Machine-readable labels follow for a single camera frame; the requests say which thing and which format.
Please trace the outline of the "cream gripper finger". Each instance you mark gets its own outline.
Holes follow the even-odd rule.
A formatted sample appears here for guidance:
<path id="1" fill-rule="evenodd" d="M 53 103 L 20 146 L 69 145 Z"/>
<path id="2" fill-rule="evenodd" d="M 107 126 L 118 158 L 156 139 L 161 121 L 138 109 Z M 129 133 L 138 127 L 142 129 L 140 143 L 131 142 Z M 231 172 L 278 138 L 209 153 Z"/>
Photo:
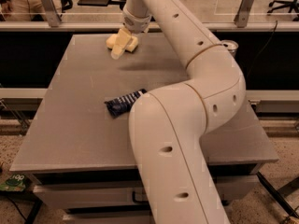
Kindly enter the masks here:
<path id="1" fill-rule="evenodd" d="M 120 28 L 120 30 L 112 36 L 113 46 L 111 51 L 111 57 L 114 60 L 118 60 L 120 56 L 125 52 L 126 47 L 132 40 L 132 33 L 125 27 Z"/>

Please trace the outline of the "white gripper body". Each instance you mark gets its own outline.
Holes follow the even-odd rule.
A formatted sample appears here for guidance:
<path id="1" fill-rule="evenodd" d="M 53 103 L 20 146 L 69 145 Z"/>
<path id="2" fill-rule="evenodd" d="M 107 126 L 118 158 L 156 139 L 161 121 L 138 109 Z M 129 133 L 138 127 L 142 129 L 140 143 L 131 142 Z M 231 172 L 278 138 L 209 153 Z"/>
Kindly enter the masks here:
<path id="1" fill-rule="evenodd" d="M 138 18 L 133 15 L 127 7 L 123 8 L 123 25 L 132 34 L 146 33 L 149 30 L 150 20 L 152 16 L 150 14 L 146 15 L 144 18 Z"/>

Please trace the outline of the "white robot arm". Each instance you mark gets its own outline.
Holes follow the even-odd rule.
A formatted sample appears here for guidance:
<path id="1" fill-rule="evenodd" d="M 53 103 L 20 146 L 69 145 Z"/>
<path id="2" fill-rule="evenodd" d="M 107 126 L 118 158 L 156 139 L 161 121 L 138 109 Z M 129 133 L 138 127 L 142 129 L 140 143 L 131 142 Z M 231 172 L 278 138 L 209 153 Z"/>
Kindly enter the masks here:
<path id="1" fill-rule="evenodd" d="M 189 76 L 143 94 L 129 115 L 132 149 L 155 223 L 230 224 L 200 138 L 242 106 L 242 71 L 179 0 L 127 0 L 123 13 L 133 33 L 156 20 Z"/>

